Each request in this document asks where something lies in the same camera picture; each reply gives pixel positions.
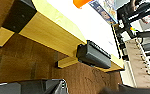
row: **wooden plank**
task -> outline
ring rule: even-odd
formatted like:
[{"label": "wooden plank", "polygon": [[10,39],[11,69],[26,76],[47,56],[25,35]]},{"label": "wooden plank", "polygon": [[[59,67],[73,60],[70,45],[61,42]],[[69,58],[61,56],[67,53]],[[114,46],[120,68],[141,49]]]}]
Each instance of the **wooden plank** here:
[{"label": "wooden plank", "polygon": [[14,32],[5,29],[3,27],[0,28],[0,46],[2,47],[14,34]]},{"label": "wooden plank", "polygon": [[76,56],[76,49],[79,44],[86,43],[86,40],[81,41],[39,12],[19,34],[70,57]]}]

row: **wooden block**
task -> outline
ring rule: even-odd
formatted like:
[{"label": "wooden block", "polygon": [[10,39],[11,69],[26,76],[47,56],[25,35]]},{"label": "wooden block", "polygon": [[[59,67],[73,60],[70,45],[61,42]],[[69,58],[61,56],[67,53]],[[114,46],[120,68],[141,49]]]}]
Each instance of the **wooden block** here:
[{"label": "wooden block", "polygon": [[3,27],[0,28],[0,47],[2,47],[14,34],[14,32],[5,29]]},{"label": "wooden block", "polygon": [[78,63],[78,62],[79,62],[79,61],[78,61],[77,58],[74,58],[74,57],[66,57],[66,58],[64,58],[64,59],[58,61],[58,67],[59,67],[59,68],[64,68],[64,67],[67,67],[67,66],[76,64],[76,63]]}]

